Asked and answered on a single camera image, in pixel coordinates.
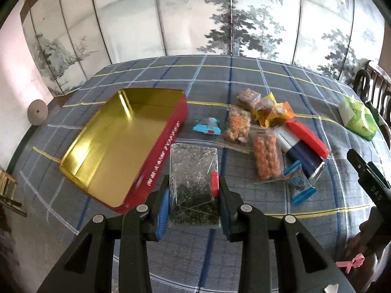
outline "chair back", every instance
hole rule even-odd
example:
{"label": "chair back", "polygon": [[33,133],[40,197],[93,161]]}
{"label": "chair back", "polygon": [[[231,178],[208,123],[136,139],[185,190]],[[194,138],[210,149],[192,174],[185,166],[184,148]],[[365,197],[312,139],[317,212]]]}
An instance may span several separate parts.
{"label": "chair back", "polygon": [[[391,127],[391,78],[373,60],[360,69],[354,79],[353,91],[363,102],[370,101],[373,107]],[[388,147],[391,146],[391,133],[387,127],[380,126],[380,130]]]}

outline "yellow snack package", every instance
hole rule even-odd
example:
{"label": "yellow snack package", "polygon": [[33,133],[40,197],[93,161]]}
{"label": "yellow snack package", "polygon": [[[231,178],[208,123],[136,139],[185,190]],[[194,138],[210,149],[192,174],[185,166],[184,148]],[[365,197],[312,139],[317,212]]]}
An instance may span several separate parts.
{"label": "yellow snack package", "polygon": [[273,93],[261,98],[255,105],[254,119],[257,120],[261,126],[264,126],[267,116],[270,114],[273,107],[277,104]]}
{"label": "yellow snack package", "polygon": [[265,120],[266,127],[275,127],[282,125],[285,121],[291,120],[295,114],[289,102],[276,104]]}
{"label": "yellow snack package", "polygon": [[282,125],[285,121],[295,117],[288,102],[277,103],[273,93],[270,93],[256,105],[254,119],[264,128]]}

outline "small blue package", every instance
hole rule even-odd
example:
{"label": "small blue package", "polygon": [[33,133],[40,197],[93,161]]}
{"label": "small blue package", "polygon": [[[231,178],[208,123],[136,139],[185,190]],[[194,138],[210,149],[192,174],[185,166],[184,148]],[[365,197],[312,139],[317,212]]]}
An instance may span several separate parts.
{"label": "small blue package", "polygon": [[300,206],[313,194],[316,193],[316,188],[313,187],[310,181],[306,178],[302,163],[296,161],[284,171],[285,179],[293,187],[292,203],[294,206]]}
{"label": "small blue package", "polygon": [[205,134],[220,135],[221,130],[218,127],[219,121],[216,118],[205,118],[198,122],[194,127],[194,131],[202,132]]}

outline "plastic bag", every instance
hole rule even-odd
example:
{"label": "plastic bag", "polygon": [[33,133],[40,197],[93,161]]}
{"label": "plastic bag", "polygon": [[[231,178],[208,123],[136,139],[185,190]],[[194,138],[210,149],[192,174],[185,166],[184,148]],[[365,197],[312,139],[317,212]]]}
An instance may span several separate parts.
{"label": "plastic bag", "polygon": [[239,152],[250,153],[250,124],[249,112],[229,106],[228,124],[222,135],[222,144]]}
{"label": "plastic bag", "polygon": [[218,127],[218,124],[219,121],[216,118],[204,118],[193,127],[193,130],[205,134],[220,135],[221,130]]}
{"label": "plastic bag", "polygon": [[370,110],[354,96],[344,96],[338,105],[338,111],[346,129],[371,141],[376,135],[378,126]]}
{"label": "plastic bag", "polygon": [[239,106],[253,112],[255,110],[255,105],[261,99],[261,94],[247,88],[245,91],[240,93],[237,98]]}
{"label": "plastic bag", "polygon": [[276,103],[273,93],[263,97],[255,106],[254,119],[264,128],[280,126],[295,116],[290,104]]}
{"label": "plastic bag", "polygon": [[255,164],[258,175],[264,182],[283,177],[282,152],[277,137],[278,133],[274,130],[251,128]]}
{"label": "plastic bag", "polygon": [[300,206],[316,193],[316,188],[311,185],[304,175],[300,161],[296,161],[291,167],[287,168],[284,171],[284,176],[293,188],[292,204],[294,206]]}
{"label": "plastic bag", "polygon": [[220,226],[216,177],[217,149],[171,145],[169,225]]}

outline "white wall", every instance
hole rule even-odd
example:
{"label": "white wall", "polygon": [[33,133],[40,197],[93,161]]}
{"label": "white wall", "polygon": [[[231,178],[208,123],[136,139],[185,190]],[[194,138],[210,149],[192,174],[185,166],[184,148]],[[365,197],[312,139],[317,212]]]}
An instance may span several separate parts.
{"label": "white wall", "polygon": [[28,49],[20,21],[20,0],[0,29],[0,166],[7,168],[31,126],[27,108],[36,99],[53,99]]}

